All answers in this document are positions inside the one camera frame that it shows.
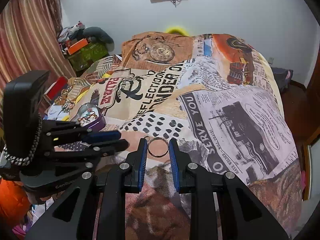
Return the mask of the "green patterned storage box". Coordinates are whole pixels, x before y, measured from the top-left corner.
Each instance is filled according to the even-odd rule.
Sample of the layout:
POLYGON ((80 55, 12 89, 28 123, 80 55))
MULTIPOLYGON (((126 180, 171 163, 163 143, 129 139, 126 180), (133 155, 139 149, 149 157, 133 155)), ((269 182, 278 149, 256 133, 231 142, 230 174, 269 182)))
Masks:
POLYGON ((95 61, 108 56, 108 50, 101 43, 89 43, 71 56, 68 56, 72 68, 79 72, 89 68, 95 61))

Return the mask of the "yellow round pillow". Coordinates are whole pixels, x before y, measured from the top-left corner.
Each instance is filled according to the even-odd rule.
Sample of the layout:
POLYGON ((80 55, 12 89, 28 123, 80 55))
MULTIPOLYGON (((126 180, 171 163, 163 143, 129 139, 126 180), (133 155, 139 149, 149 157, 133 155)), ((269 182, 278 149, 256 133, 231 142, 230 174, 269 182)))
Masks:
POLYGON ((180 26, 170 26, 165 30, 165 33, 176 34, 181 36, 189 36, 189 33, 180 26))

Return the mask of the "striped pink brown curtain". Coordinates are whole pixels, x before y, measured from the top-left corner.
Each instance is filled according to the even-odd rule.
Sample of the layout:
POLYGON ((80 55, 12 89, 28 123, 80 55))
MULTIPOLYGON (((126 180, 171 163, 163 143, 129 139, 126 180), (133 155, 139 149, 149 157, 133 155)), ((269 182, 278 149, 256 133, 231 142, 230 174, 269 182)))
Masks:
POLYGON ((48 70, 49 83, 75 76, 57 41, 61 20, 60 0, 9 0, 1 12, 1 91, 31 70, 48 70))

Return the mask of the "dark clothing pile on floor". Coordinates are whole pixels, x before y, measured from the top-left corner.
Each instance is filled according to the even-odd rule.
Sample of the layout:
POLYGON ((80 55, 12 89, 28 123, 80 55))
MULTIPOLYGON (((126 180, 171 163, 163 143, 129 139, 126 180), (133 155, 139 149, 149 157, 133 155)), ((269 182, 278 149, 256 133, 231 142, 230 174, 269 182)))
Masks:
POLYGON ((272 67, 271 69, 278 89, 282 93, 284 90, 288 89, 289 83, 293 76, 293 70, 276 67, 272 67))

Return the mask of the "grey neck pillow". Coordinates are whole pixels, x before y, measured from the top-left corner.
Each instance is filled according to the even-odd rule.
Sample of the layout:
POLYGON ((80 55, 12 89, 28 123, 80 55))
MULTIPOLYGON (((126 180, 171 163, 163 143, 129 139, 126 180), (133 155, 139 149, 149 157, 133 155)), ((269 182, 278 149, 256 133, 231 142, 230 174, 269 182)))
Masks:
POLYGON ((108 51, 114 50, 114 40, 99 27, 88 27, 83 31, 83 36, 88 42, 103 44, 108 51))

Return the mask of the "printed newspaper pattern bedspread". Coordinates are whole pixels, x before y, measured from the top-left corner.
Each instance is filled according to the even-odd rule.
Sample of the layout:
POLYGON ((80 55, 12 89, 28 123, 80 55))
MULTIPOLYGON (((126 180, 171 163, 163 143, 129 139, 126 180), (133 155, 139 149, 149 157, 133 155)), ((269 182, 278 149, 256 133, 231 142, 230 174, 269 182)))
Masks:
MULTIPOLYGON (((176 139, 210 172, 235 173, 291 234, 302 208, 296 145, 266 59, 229 34, 134 35, 122 62, 85 103, 136 150, 145 136, 176 139)), ((176 192, 170 160, 147 158, 141 193, 126 196, 127 239, 188 239, 191 196, 176 192)))

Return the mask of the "striped patchwork cloth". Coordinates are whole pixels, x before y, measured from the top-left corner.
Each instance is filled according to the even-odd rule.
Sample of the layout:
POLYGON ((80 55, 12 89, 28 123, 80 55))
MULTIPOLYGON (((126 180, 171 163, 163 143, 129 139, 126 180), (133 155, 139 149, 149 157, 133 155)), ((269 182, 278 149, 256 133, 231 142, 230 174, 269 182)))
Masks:
POLYGON ((67 81, 67 88, 58 92, 53 105, 61 106, 63 112, 69 113, 84 92, 95 83, 109 78, 121 62, 120 55, 111 55, 95 61, 80 77, 72 77, 67 81))

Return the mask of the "orange bag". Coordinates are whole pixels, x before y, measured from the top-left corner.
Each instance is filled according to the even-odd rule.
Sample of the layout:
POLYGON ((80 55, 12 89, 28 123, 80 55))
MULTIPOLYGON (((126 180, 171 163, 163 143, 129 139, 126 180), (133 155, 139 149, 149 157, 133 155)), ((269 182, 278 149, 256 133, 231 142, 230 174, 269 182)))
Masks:
POLYGON ((1 222, 9 229, 17 226, 30 208, 24 191, 13 181, 1 179, 1 222))

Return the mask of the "yellow cloth strip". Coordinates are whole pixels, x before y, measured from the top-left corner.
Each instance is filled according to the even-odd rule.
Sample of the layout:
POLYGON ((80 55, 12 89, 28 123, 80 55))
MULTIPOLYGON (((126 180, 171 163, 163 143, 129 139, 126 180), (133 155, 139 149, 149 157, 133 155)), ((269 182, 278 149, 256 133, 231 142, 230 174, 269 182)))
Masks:
POLYGON ((98 81, 104 81, 111 75, 108 73, 103 74, 101 79, 98 79, 98 75, 87 74, 85 77, 77 77, 72 79, 73 83, 69 85, 67 89, 61 92, 61 112, 58 115, 58 119, 62 121, 69 120, 69 113, 74 108, 75 104, 85 95, 85 93, 98 81))

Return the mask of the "red white box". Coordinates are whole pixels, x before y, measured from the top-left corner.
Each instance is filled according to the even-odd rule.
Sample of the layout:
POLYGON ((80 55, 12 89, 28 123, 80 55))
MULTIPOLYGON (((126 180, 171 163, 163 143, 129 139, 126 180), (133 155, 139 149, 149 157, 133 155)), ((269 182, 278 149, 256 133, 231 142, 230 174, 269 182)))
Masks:
POLYGON ((68 79, 64 76, 59 77, 45 92, 50 100, 56 99, 63 89, 68 86, 68 79))

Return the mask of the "orange shoe box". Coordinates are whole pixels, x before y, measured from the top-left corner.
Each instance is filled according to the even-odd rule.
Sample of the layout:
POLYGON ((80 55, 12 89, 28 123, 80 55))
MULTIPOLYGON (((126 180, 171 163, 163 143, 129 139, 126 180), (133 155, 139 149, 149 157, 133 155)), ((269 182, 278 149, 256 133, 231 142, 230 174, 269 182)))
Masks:
POLYGON ((83 38, 80 41, 68 47, 67 52, 69 55, 72 55, 87 45, 88 45, 88 41, 85 38, 83 38))

